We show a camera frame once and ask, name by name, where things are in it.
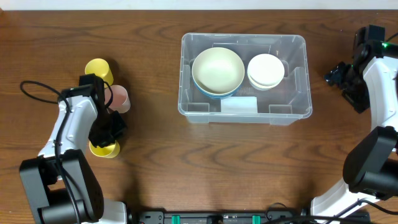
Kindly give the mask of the white bowl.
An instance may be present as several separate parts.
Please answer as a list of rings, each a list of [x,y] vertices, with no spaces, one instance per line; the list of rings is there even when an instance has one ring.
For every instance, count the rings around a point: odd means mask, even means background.
[[[282,61],[271,54],[259,54],[253,57],[247,69],[248,78],[264,86],[278,85],[284,73]]]

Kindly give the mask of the yellow bowl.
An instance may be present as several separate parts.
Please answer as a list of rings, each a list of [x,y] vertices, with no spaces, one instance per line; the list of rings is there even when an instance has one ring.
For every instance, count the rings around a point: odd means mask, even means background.
[[[277,84],[271,85],[271,86],[260,85],[260,84],[256,83],[256,82],[255,82],[254,80],[252,80],[252,79],[249,79],[249,82],[250,82],[250,84],[251,84],[255,89],[260,90],[260,91],[270,90],[270,89],[272,89],[272,88],[274,88],[274,87],[277,86]]]

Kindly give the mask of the pink cup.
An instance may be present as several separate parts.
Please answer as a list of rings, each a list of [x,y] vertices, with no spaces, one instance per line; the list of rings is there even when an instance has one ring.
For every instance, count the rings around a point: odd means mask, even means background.
[[[128,112],[131,108],[131,102],[127,90],[121,85],[112,85],[110,90],[106,88],[104,90],[105,103],[110,100],[111,91],[113,91],[113,100],[109,109],[118,111],[119,113]]]

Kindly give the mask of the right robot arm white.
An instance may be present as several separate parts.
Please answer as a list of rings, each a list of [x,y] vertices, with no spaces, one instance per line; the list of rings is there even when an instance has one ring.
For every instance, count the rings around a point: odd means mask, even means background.
[[[313,217],[341,222],[365,205],[397,196],[397,59],[374,57],[364,69],[371,132],[348,154],[343,177],[310,204]]]

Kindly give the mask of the yellow cup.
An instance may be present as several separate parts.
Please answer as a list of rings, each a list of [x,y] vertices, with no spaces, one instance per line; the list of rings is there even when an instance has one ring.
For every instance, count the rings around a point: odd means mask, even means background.
[[[90,151],[95,156],[108,158],[108,159],[115,158],[120,153],[121,150],[120,145],[117,141],[115,141],[114,144],[110,144],[105,147],[94,146],[90,142],[89,147]]]
[[[108,62],[102,58],[90,60],[85,66],[85,74],[95,74],[109,85],[113,84],[114,77]]]

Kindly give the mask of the large beige bowl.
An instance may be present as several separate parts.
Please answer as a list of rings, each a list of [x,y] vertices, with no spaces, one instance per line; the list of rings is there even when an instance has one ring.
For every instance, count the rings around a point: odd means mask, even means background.
[[[230,49],[213,47],[201,52],[192,64],[192,78],[210,93],[228,93],[240,86],[245,67],[239,55]]]

